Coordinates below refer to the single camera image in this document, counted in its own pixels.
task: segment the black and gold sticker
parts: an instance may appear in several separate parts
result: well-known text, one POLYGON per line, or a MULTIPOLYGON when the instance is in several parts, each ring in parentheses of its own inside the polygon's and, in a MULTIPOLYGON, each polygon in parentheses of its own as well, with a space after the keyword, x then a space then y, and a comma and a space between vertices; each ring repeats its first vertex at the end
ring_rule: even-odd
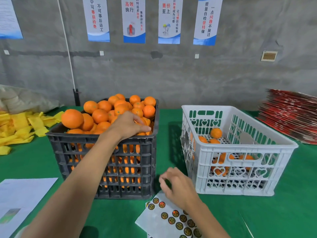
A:
POLYGON ((192 230, 191 230, 189 227, 186 227, 186 228, 184 229, 184 234, 185 234, 186 236, 191 236, 193 233, 192 233, 192 230))
POLYGON ((176 223, 176 228, 177 228, 177 230, 182 230, 184 228, 184 225, 181 222, 177 222, 176 223))
POLYGON ((159 205, 160 208, 164 208, 165 207, 165 202, 161 201, 158 205, 159 205))
POLYGON ((179 219, 183 223, 185 223, 187 221, 187 217, 185 215, 180 215, 179 219))
POLYGON ((149 205, 148 205, 148 208, 149 208, 149 210, 154 210, 155 205, 154 205, 154 204, 149 204, 149 205))
POLYGON ((178 212, 177 210, 174 210, 173 213, 172 213, 172 215, 173 215, 174 217, 178 217, 178 216, 179 216, 179 212, 178 212))
POLYGON ((158 204, 158 203, 159 203, 159 199, 158 199, 158 198, 154 198, 154 199, 153 199, 153 203, 154 203, 154 204, 158 204))
POLYGON ((188 226, 189 226, 190 228, 194 228, 194 227, 195 227, 195 223, 194 223, 194 221, 193 221, 192 219, 188 220, 188 221, 187 221, 187 224, 188 224, 188 226))
POLYGON ((166 212, 163 212, 163 213, 161 214, 161 218, 162 218, 163 220, 166 220, 166 219, 168 218, 168 214, 167 214, 166 212))
POLYGON ((198 228, 194 229, 194 236, 197 237, 197 238, 200 238, 202 236, 201 233, 200 233, 200 230, 198 228))
POLYGON ((170 217, 170 218, 168 218, 168 222, 169 222, 169 224, 171 224, 171 225, 174 225, 175 224, 175 218, 174 217, 170 217))

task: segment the forearm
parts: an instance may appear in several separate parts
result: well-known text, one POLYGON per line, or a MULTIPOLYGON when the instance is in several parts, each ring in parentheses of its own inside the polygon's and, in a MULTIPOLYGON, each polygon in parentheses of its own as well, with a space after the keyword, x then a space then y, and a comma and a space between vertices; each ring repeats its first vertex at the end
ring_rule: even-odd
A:
POLYGON ((119 140, 110 132, 103 143, 95 144, 24 231, 22 238, 79 237, 119 140))
POLYGON ((187 212, 205 238, 230 238, 201 200, 192 204, 187 212))

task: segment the white and blue poster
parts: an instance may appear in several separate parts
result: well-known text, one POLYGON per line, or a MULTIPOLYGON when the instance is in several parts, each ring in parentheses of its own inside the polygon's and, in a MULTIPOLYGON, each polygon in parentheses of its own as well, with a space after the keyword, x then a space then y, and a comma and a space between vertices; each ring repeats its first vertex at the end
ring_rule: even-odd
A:
POLYGON ((11 0, 0 0, 0 39, 23 39, 11 0))
POLYGON ((123 42, 145 43, 145 0, 121 0, 123 42))
POLYGON ((194 45, 214 46, 222 0, 198 0, 194 45))
POLYGON ((158 43, 180 44, 183 0, 158 0, 158 43))
POLYGON ((89 41, 110 42, 107 0, 82 0, 89 41))

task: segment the hand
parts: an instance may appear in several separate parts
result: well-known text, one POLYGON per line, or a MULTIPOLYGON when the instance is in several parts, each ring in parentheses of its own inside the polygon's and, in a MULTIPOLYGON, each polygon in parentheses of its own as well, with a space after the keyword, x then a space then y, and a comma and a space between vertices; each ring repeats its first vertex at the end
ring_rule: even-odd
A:
POLYGON ((140 132, 149 132, 151 128, 146 125, 140 125, 142 121, 139 116, 134 115, 132 112, 124 112, 119 115, 117 120, 108 128, 108 130, 99 136, 98 140, 102 140, 107 133, 112 133, 113 137, 118 138, 118 142, 121 140, 130 138, 131 136, 140 132))
POLYGON ((166 197, 182 210, 189 212, 190 207, 200 202, 192 180, 176 167, 168 168, 160 176, 159 182, 166 197), (172 189, 165 183, 166 179, 172 184, 172 189))

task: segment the wall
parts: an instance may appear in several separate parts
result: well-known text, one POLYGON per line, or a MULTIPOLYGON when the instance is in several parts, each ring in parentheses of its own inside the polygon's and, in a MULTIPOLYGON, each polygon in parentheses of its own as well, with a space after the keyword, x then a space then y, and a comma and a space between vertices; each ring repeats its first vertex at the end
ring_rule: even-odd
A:
MULTIPOLYGON (((121 0, 107 0, 110 43, 87 40, 82 0, 60 2, 81 102, 120 92, 154 96, 162 108, 256 109, 265 88, 317 96, 317 0, 223 0, 214 47, 192 45, 198 0, 184 0, 180 45, 157 44, 158 0, 146 0, 146 44, 123 43, 121 0), (259 61, 266 49, 279 51, 276 62, 259 61)), ((11 54, 0 52, 0 83, 74 104, 57 1, 13 4, 24 40, 0 40, 11 54)))

